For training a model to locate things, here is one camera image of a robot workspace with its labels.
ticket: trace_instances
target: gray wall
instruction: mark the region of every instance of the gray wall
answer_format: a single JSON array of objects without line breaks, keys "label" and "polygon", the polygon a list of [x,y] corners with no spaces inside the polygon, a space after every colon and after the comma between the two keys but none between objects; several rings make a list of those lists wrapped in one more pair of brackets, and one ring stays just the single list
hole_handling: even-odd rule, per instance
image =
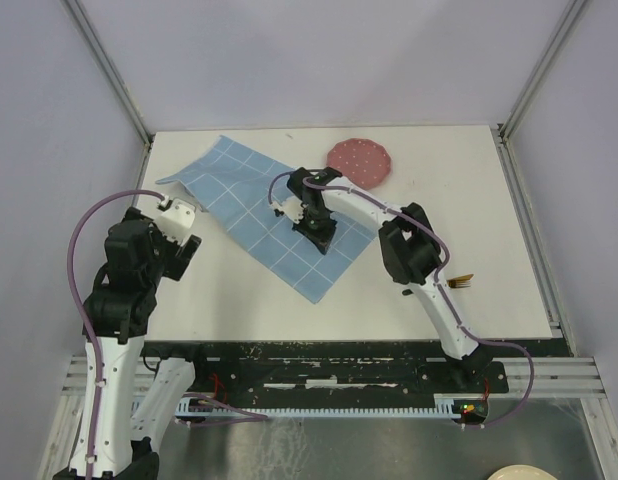
[{"label": "gray wall", "polygon": [[618,419],[618,0],[592,2],[513,145],[578,346]]},{"label": "gray wall", "polygon": [[83,0],[155,131],[504,121],[567,0]]},{"label": "gray wall", "polygon": [[[57,0],[0,2],[0,478],[34,478],[81,326],[65,251],[97,199],[133,187],[142,145]],[[79,245],[81,291],[103,212]]]}]

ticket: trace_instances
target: blue towel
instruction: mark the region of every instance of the blue towel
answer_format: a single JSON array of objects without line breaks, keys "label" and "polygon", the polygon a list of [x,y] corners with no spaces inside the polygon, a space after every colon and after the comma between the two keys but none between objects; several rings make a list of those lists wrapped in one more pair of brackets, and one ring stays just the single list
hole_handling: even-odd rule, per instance
[{"label": "blue towel", "polygon": [[[326,255],[276,217],[267,191],[276,175],[294,170],[230,138],[220,136],[209,152],[158,184],[180,182],[251,256],[313,303],[320,301],[374,239],[359,223],[334,213],[336,234]],[[278,203],[293,194],[281,178],[273,191]]]}]

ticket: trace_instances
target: white table surface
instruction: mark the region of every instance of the white table surface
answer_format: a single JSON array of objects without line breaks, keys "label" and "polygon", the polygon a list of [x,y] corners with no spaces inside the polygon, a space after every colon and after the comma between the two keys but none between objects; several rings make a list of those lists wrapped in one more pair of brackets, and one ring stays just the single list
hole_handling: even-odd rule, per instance
[{"label": "white table surface", "polygon": [[[422,205],[448,243],[447,277],[474,273],[455,298],[487,338],[549,338],[551,332],[487,126],[304,128],[161,132],[143,188],[188,198],[179,184],[155,185],[226,135],[290,166],[322,167],[339,141],[370,138],[393,171],[373,190]],[[139,207],[150,216],[154,201]],[[414,296],[401,295],[384,270],[376,239],[313,305],[235,243],[208,213],[193,232],[203,239],[184,278],[163,280],[148,340],[425,340],[436,331]]]}]

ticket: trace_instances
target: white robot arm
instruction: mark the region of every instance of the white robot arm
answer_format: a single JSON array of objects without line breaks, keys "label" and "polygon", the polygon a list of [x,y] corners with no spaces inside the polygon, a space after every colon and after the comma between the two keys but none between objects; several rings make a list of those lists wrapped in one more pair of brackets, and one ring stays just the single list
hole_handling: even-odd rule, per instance
[{"label": "white robot arm", "polygon": [[[465,363],[475,358],[473,354],[479,344],[465,333],[471,334],[471,329],[459,322],[460,311],[440,268],[440,244],[430,235],[433,231],[422,207],[412,203],[401,208],[384,202],[329,167],[318,173],[298,169],[291,173],[287,187],[298,198],[302,209],[302,214],[295,218],[289,215],[295,222],[294,230],[305,235],[323,254],[336,228],[331,212],[340,212],[370,231],[377,231],[385,268],[395,282],[405,285],[422,303],[438,332],[444,353]],[[409,223],[405,217],[415,222]],[[425,227],[429,234],[415,224]],[[468,373],[475,373],[477,368],[480,367],[471,365]]]},{"label": "white robot arm", "polygon": [[158,208],[162,212],[155,220],[130,208],[109,229],[107,263],[84,302],[99,344],[102,381],[97,382],[94,345],[87,341],[80,433],[69,467],[54,480],[157,478],[162,437],[178,402],[203,374],[201,350],[175,349],[161,361],[145,400],[130,418],[138,358],[160,280],[180,280],[201,243],[188,236],[193,205],[167,198]]}]

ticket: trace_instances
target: red round cloth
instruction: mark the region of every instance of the red round cloth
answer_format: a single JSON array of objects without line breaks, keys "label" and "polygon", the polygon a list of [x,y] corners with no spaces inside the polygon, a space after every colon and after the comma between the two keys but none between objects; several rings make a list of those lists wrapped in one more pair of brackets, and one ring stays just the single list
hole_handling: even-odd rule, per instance
[{"label": "red round cloth", "polygon": [[391,172],[391,157],[382,145],[366,138],[337,143],[327,154],[327,166],[335,168],[365,190],[377,187]]}]

